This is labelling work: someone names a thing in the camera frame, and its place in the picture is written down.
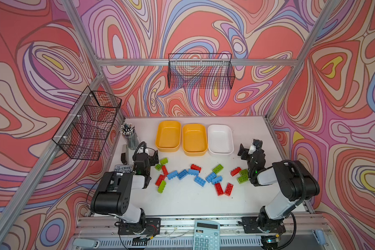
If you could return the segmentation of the green lego brick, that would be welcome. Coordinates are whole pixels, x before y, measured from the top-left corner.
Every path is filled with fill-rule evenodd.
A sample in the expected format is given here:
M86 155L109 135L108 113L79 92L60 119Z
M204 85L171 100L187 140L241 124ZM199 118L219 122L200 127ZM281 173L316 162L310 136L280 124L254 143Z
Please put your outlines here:
M161 164L157 164L157 165L155 166L155 169L156 169L157 171L161 171L161 169L162 169L162 165L161 165Z
M166 183L165 180L163 180L163 181L160 183L160 185L159 185L159 187L158 187L158 189L157 189L158 193L163 193L166 184L167 184L167 183Z
M217 174L219 174L223 169L224 169L223 165L219 164L219 165L217 165L212 171L213 171L213 173L215 173L215 174L217 175Z
M248 176L249 175L249 171L247 169L241 170L240 171L240 175L241 176Z
M168 158L163 158L159 161L159 163L163 166L163 165L166 165L168 163Z
M238 181L239 184L243 184L243 183L249 181L249 177L247 175L240 176L240 177L237 178L237 181Z

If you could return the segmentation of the treehouse paperback book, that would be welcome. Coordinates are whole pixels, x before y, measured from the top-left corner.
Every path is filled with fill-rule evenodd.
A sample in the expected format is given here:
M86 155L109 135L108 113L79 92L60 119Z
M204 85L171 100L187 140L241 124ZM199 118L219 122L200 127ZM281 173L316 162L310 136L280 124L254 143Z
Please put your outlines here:
M114 167L114 172L118 172L122 174L131 173L133 172L133 166L132 165L116 165Z

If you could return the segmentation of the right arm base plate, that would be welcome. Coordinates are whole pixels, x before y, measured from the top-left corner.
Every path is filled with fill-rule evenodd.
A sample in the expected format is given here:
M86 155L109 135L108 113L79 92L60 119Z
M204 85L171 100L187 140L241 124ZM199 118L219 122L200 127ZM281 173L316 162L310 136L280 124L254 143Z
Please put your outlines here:
M266 217L242 217L238 224L245 233L283 234L286 232L283 220L272 220Z

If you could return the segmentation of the left yellow plastic bin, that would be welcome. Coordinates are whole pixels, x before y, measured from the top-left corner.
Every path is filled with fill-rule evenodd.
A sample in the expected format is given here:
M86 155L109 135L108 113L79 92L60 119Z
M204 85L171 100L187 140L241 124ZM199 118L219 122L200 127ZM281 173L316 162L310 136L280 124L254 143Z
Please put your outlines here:
M166 120L158 125L155 145L160 152L178 151L181 142L181 124L178 121Z

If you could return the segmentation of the yellow plastic bin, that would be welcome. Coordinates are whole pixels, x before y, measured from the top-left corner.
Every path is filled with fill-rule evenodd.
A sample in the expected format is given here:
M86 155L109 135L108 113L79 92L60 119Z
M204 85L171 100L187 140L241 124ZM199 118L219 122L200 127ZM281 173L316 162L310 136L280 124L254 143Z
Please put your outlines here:
M178 121L166 120L158 125L155 145L160 152L178 151L181 142L181 124Z
M203 156L208 150L206 127L202 124L186 124L182 129L183 150L187 156Z

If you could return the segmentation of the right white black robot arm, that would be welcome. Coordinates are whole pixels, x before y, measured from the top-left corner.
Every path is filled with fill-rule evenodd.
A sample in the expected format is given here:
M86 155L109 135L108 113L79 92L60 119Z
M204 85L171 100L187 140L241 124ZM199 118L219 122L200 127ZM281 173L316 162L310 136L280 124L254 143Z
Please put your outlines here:
M304 165L298 160L282 160L265 167L265 151L262 141L254 139L246 149L240 145L238 156L246 161L246 176L253 186L278 184L280 192L267 205L260 209L257 225L265 228L283 221L304 201L317 196L320 186Z

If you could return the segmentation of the middle yellow plastic bin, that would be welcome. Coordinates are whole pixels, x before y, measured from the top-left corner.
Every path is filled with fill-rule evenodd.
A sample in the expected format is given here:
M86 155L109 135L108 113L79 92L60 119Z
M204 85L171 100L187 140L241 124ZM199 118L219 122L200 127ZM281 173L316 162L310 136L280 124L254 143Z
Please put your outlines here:
M208 150L206 127L202 124L186 124L182 129L183 150L187 156L203 156Z

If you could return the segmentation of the red lego brick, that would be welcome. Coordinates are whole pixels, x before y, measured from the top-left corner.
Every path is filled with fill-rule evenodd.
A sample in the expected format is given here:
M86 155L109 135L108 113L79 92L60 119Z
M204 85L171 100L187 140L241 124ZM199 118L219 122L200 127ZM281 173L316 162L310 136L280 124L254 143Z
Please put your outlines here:
M215 187L215 189L216 189L216 192L217 192L217 195L218 195L218 196L221 196L221 195L224 194L224 191L223 191L222 186L221 186L220 183L215 183L215 184L214 184L214 187Z
M226 186L226 188L225 188L225 190L224 190L224 194L227 195L227 196L231 196L233 187L234 187L233 184L228 183L227 186Z
M237 174L239 174L241 170L242 170L242 169L241 169L240 167L237 167L237 168L233 169L233 170L230 172L230 174L231 174L232 177L234 177L234 176L236 176Z
M162 170L165 177L168 176L168 170L167 170L165 165L162 165L161 170Z
M155 185L156 186L160 186L160 184L165 180L166 176L164 175L160 175L157 179L157 181L155 182Z
M191 170L191 171L194 170L194 171L200 173L202 169L201 169L201 167L198 167L198 166L192 164L190 170Z

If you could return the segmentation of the teal desk calculator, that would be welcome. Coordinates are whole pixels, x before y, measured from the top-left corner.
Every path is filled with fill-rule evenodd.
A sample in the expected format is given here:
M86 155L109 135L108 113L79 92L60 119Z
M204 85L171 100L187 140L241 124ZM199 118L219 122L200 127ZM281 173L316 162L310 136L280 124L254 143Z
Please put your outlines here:
M194 226L194 250L220 249L220 224L211 220L197 220Z

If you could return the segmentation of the cup of pencils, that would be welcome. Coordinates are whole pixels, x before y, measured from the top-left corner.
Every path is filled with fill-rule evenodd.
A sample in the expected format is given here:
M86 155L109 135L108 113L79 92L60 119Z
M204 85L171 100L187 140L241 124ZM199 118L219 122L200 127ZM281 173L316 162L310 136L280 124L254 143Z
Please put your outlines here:
M135 130L135 125L131 123L123 123L120 127L120 132L127 142L130 150L136 150L140 144Z

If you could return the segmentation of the white plastic bin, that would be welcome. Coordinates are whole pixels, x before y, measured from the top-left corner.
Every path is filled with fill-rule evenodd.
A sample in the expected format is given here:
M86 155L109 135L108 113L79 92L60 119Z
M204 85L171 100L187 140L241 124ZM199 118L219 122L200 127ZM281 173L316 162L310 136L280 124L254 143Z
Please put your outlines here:
M228 156L234 152L232 130L227 125L210 125L207 129L208 150L213 156Z

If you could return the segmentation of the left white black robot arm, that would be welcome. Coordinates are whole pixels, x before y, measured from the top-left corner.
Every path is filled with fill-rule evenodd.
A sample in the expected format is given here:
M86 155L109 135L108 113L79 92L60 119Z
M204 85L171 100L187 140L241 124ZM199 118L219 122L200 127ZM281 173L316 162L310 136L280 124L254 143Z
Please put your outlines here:
M130 172L106 172L93 195L90 210L95 214L112 215L126 224L145 223L142 208L131 204L131 191L146 189L151 182L151 167L159 163L158 151L149 154L146 142L141 142L135 149Z

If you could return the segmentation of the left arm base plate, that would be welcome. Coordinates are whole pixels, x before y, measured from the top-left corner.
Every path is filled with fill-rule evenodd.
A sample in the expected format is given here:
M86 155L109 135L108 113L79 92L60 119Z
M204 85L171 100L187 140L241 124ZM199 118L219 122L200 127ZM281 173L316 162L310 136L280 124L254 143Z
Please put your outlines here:
M146 235L156 236L160 233L161 219L141 218L136 224L126 223L122 220L115 222L119 235Z

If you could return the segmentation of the blue lego brick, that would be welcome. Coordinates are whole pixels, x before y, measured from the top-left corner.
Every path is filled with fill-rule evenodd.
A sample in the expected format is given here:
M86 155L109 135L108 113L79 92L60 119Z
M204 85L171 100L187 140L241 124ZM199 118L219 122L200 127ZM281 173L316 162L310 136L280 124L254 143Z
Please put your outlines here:
M201 187L204 187L205 184L206 184L206 181L199 176L196 176L194 178L194 182L197 183L198 185L200 185Z
M185 178L187 175L189 174L189 172L184 169L183 171L181 171L180 173L178 173L177 177L179 180L182 180L183 178Z
M173 171L173 172L170 172L168 175L167 175L167 178L168 178L168 180L171 180L171 179L173 179L173 178L175 178L175 177L177 177L178 176L178 172L175 170L175 171Z
M214 178L214 179L211 180L211 183L213 185L215 185L215 184L220 183L222 181L223 181L223 177L222 176L217 176L216 178Z
M189 175L193 175L193 176L198 176L199 175L199 171L195 170L195 169L189 169L188 170L188 174Z
M217 175L216 175L214 172L211 172L211 173L205 178L205 180L206 180L208 183L211 183L212 180L213 180L214 178L216 178L216 177L217 177Z

